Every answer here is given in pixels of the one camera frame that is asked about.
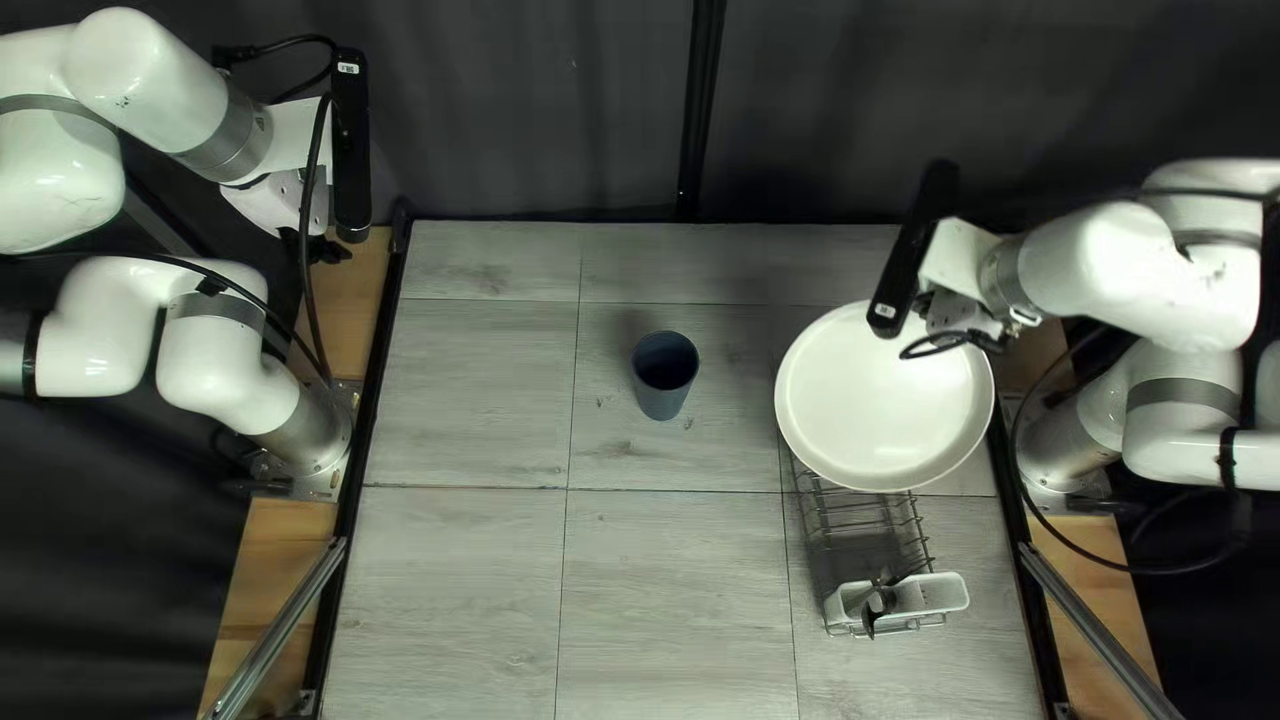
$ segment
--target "floor tile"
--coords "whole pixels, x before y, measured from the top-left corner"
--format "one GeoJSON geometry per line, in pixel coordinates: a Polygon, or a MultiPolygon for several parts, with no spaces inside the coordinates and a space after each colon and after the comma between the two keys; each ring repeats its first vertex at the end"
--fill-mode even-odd
{"type": "Polygon", "coordinates": [[[324,717],[549,720],[564,500],[366,488],[324,717]]]}
{"type": "Polygon", "coordinates": [[[402,300],[370,484],[563,487],[576,302],[402,300]]]}
{"type": "Polygon", "coordinates": [[[573,388],[570,487],[777,492],[777,425],[763,309],[582,304],[573,388]],[[640,411],[628,357],[671,329],[701,368],[684,410],[640,411]]]}
{"type": "Polygon", "coordinates": [[[876,641],[829,637],[809,575],[796,496],[787,496],[791,612],[800,716],[1030,720],[1039,694],[998,501],[923,497],[937,570],[956,570],[970,606],[946,625],[876,641]]]}
{"type": "Polygon", "coordinates": [[[764,249],[772,305],[870,299],[897,238],[897,225],[746,227],[764,249]]]}
{"type": "Polygon", "coordinates": [[[872,296],[895,225],[593,225],[582,300],[844,305],[872,296]]]}
{"type": "Polygon", "coordinates": [[[593,225],[584,302],[763,305],[768,268],[750,225],[593,225]]]}
{"type": "Polygon", "coordinates": [[[557,717],[795,719],[780,496],[570,491],[557,717]]]}
{"type": "Polygon", "coordinates": [[[585,227],[413,223],[401,297],[576,301],[585,227]]]}

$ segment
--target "black cable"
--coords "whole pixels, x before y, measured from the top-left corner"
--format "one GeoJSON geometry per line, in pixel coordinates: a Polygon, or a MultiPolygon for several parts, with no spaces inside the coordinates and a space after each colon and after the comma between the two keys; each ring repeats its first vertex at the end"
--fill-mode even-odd
{"type": "Polygon", "coordinates": [[[52,252],[38,252],[35,255],[0,255],[0,259],[10,263],[41,260],[45,258],[136,258],[138,260],[151,260],[154,263],[164,263],[165,265],[174,265],[177,268],[183,268],[186,270],[198,273],[209,278],[210,281],[221,284],[227,290],[236,291],[237,293],[243,296],[244,300],[248,300],[250,302],[256,305],[257,309],[266,315],[266,320],[271,323],[275,327],[275,329],[280,331],[283,334],[289,336],[289,338],[293,340],[294,345],[298,346],[298,350],[302,351],[302,355],[306,356],[307,363],[311,363],[311,366],[315,368],[316,372],[320,372],[320,361],[316,359],[315,354],[311,352],[311,348],[307,347],[307,343],[302,341],[302,337],[297,333],[297,331],[289,327],[275,310],[271,310],[266,305],[266,302],[262,301],[262,299],[253,295],[248,290],[244,290],[243,286],[241,286],[239,283],[237,283],[236,281],[228,278],[221,273],[210,270],[209,268],[201,268],[200,265],[191,263],[188,260],[183,260],[182,258],[172,258],[169,255],[160,255],[157,252],[132,252],[127,250],[119,250],[119,251],[113,250],[113,251],[100,251],[100,252],[88,250],[55,250],[52,252]]]}
{"type": "Polygon", "coordinates": [[[1000,341],[995,341],[987,337],[987,333],[975,329],[968,331],[942,331],[933,334],[927,334],[906,347],[897,354],[899,360],[915,360],[916,357],[928,357],[929,355],[937,355],[938,352],[946,352],[954,347],[960,347],[961,345],[973,345],[979,350],[984,350],[992,354],[1001,354],[1005,347],[1000,345],[1000,341]],[[938,341],[951,341],[945,345],[937,345],[938,341]],[[933,347],[925,347],[924,350],[918,350],[927,345],[933,343],[933,347]]]}
{"type": "Polygon", "coordinates": [[[262,55],[270,55],[271,53],[279,53],[285,47],[293,47],[294,45],[302,45],[305,42],[319,42],[320,45],[326,45],[329,50],[337,50],[338,44],[333,41],[329,36],[320,35],[316,32],[307,32],[302,35],[294,35],[293,37],[285,37],[284,40],[271,42],[270,45],[259,45],[256,47],[257,54],[255,58],[261,58],[262,55]]]}
{"type": "Polygon", "coordinates": [[[329,47],[329,63],[319,73],[311,76],[303,82],[273,97],[269,104],[276,105],[279,102],[284,102],[285,100],[293,97],[294,95],[302,92],[303,90],[314,87],[315,85],[323,82],[326,77],[329,77],[329,73],[333,70],[334,58],[338,54],[338,44],[334,42],[333,38],[311,32],[306,35],[294,35],[293,37],[285,37],[284,40],[271,42],[270,45],[238,45],[234,47],[214,46],[212,63],[214,67],[216,68],[224,68],[227,70],[230,70],[230,67],[234,65],[236,63],[243,63],[246,60],[256,60],[265,55],[279,53],[280,50],[288,47],[296,47],[298,45],[308,42],[315,42],[329,47]]]}
{"type": "MultiPolygon", "coordinates": [[[[1018,469],[1018,430],[1021,427],[1023,411],[1027,410],[1027,405],[1030,402],[1030,398],[1036,396],[1039,388],[1044,384],[1044,382],[1048,380],[1048,378],[1053,375],[1053,373],[1056,373],[1068,360],[1071,359],[1073,352],[1085,347],[1091,342],[1094,342],[1098,337],[1103,334],[1105,331],[1106,325],[1100,327],[1093,332],[1091,332],[1089,334],[1087,334],[1080,342],[1075,343],[1071,347],[1068,347],[1066,351],[1064,351],[1062,355],[1057,357],[1057,360],[1053,360],[1053,363],[1048,366],[1048,369],[1044,370],[1044,374],[1042,374],[1039,379],[1037,379],[1032,384],[1030,389],[1027,391],[1027,395],[1023,397],[1021,402],[1018,404],[1018,411],[1014,413],[1014,421],[1009,429],[1009,462],[1012,465],[1015,470],[1018,469]]],[[[1222,442],[1220,443],[1220,446],[1224,448],[1231,447],[1231,439],[1233,438],[1229,437],[1228,433],[1224,433],[1222,442]]],[[[1230,462],[1230,465],[1234,465],[1234,461],[1231,461],[1229,457],[1229,451],[1224,452],[1224,455],[1228,455],[1226,461],[1230,462]]],[[[1030,492],[1027,489],[1027,483],[1021,480],[1021,473],[1019,473],[1018,488],[1023,496],[1023,501],[1027,503],[1027,507],[1030,509],[1032,515],[1036,516],[1036,520],[1041,525],[1043,525],[1046,530],[1048,530],[1048,534],[1057,538],[1059,542],[1061,542],[1064,546],[1066,546],[1076,555],[1080,555],[1087,560],[1097,562],[1103,568],[1111,568],[1112,570],[1120,570],[1121,573],[1129,573],[1132,575],[1180,575],[1183,573],[1193,573],[1196,570],[1203,570],[1204,568],[1217,565],[1219,562],[1226,560],[1228,557],[1231,557],[1233,555],[1244,548],[1245,538],[1238,528],[1242,524],[1240,523],[1242,516],[1247,515],[1251,503],[1248,502],[1248,496],[1245,496],[1244,493],[1242,493],[1235,488],[1234,474],[1229,470],[1229,466],[1226,464],[1222,464],[1221,466],[1222,466],[1224,486],[1226,486],[1228,489],[1235,495],[1234,498],[1235,502],[1233,503],[1233,533],[1228,539],[1228,542],[1225,542],[1222,547],[1213,555],[1210,555],[1208,557],[1201,560],[1184,562],[1180,565],[1155,565],[1155,566],[1143,566],[1133,564],[1123,565],[1120,562],[1115,562],[1112,560],[1107,560],[1106,557],[1094,555],[1088,550],[1084,550],[1083,547],[1071,542],[1057,528],[1050,524],[1050,521],[1044,518],[1044,514],[1041,512],[1039,507],[1036,506],[1036,501],[1032,498],[1030,492]]]]}
{"type": "Polygon", "coordinates": [[[229,70],[236,63],[244,63],[248,60],[256,60],[265,55],[273,53],[279,53],[287,47],[294,47],[297,45],[303,45],[307,42],[317,42],[329,47],[329,53],[333,54],[338,50],[338,44],[332,38],[308,32],[306,35],[294,35],[293,37],[285,37],[284,40],[278,40],[269,45],[214,45],[212,63],[215,68],[223,68],[229,70]]]}
{"type": "Polygon", "coordinates": [[[302,206],[298,209],[298,273],[302,275],[302,300],[307,311],[307,325],[311,328],[311,345],[320,359],[320,377],[325,384],[333,384],[333,373],[329,370],[329,357],[324,352],[324,342],[320,340],[320,316],[316,314],[315,292],[311,288],[311,193],[315,192],[316,172],[320,164],[320,141],[324,137],[324,120],[332,99],[325,92],[316,104],[315,122],[311,124],[311,146],[307,149],[307,167],[302,176],[302,206]]]}
{"type": "Polygon", "coordinates": [[[1165,512],[1169,512],[1174,507],[1178,507],[1179,505],[1193,497],[1203,497],[1207,495],[1213,495],[1220,489],[1221,488],[1212,488],[1212,487],[1189,489],[1187,492],[1180,492],[1175,495],[1174,497],[1166,500],[1165,502],[1161,502],[1160,505],[1153,507],[1149,512],[1147,512],[1147,515],[1142,519],[1142,521],[1139,521],[1138,525],[1134,527],[1133,532],[1129,533],[1129,546],[1137,547],[1138,541],[1142,539],[1142,536],[1147,533],[1147,530],[1151,528],[1151,524],[1155,523],[1165,512]]]}
{"type": "Polygon", "coordinates": [[[303,82],[300,82],[298,85],[294,85],[293,87],[291,87],[291,88],[285,90],[284,92],[282,92],[282,94],[276,95],[275,97],[273,97],[270,100],[269,105],[279,105],[280,102],[284,102],[285,100],[293,97],[294,95],[302,92],[303,90],[307,90],[308,87],[323,82],[324,78],[329,77],[330,72],[332,72],[332,68],[330,67],[325,67],[325,69],[320,70],[319,73],[311,76],[310,78],[305,79],[303,82]]]}

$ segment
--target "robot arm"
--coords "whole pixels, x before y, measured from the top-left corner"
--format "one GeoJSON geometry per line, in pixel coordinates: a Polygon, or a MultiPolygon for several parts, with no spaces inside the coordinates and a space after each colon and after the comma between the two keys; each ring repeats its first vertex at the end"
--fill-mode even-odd
{"type": "MultiPolygon", "coordinates": [[[[1280,343],[1271,350],[1268,355],[1280,359],[1280,343]]],[[[1217,486],[1221,434],[1239,423],[1240,388],[1234,351],[1175,352],[1138,341],[1102,377],[1020,433],[1023,478],[1048,492],[1070,493],[1085,475],[1123,457],[1130,470],[1152,480],[1217,486]]],[[[1260,407],[1270,405],[1260,397],[1260,407]]],[[[1280,489],[1275,429],[1260,423],[1258,429],[1236,433],[1239,487],[1280,489]]]]}
{"type": "MultiPolygon", "coordinates": [[[[308,232],[367,234],[367,91],[364,56],[340,49],[308,232]],[[340,131],[334,133],[333,126],[340,131]]],[[[146,14],[99,10],[74,26],[0,37],[0,252],[29,252],[82,234],[120,209],[114,131],[128,132],[201,177],[271,234],[298,225],[319,99],[264,108],[146,14]]]]}
{"type": "MultiPolygon", "coordinates": [[[[312,206],[330,208],[339,237],[369,229],[364,58],[339,49],[312,206]]],[[[124,197],[115,131],[166,152],[262,229],[300,225],[319,99],[264,108],[147,15],[125,8],[76,26],[0,37],[0,252],[56,245],[110,220],[124,197]]],[[[329,213],[308,218],[319,234],[329,213]]],[[[265,301],[265,279],[224,260],[189,263],[265,301]]],[[[209,415],[257,442],[294,480],[332,487],[351,441],[351,407],[321,383],[300,383],[261,352],[264,313],[205,275],[155,260],[93,258],[65,278],[55,309],[0,320],[0,392],[104,397],[128,392],[147,368],[165,310],[156,388],[170,405],[209,415]]]]}
{"type": "MultiPolygon", "coordinates": [[[[1261,197],[1277,187],[1276,160],[1188,160],[1152,173],[1140,202],[1084,208],[1020,238],[936,222],[916,250],[931,333],[977,332],[995,343],[1043,318],[1087,315],[1144,338],[1023,429],[1024,482],[1070,493],[1123,457],[1149,479],[1220,483],[1222,430],[1238,424],[1240,405],[1236,348],[1258,315],[1261,197]]],[[[928,176],[922,197],[927,190],[928,176]]],[[[877,293],[901,288],[902,272],[887,268],[877,293]]],[[[905,307],[873,309],[883,320],[905,307]]],[[[888,323],[869,322],[886,334],[888,323]]],[[[1260,428],[1231,445],[1242,488],[1280,489],[1280,343],[1270,350],[1256,383],[1260,428]]]]}
{"type": "Polygon", "coordinates": [[[1244,195],[1276,187],[1280,161],[1189,160],[1155,172],[1142,202],[1084,208],[1021,238],[947,218],[920,286],[959,295],[993,340],[1043,318],[1087,315],[1171,350],[1235,350],[1258,313],[1262,204],[1244,195]]]}

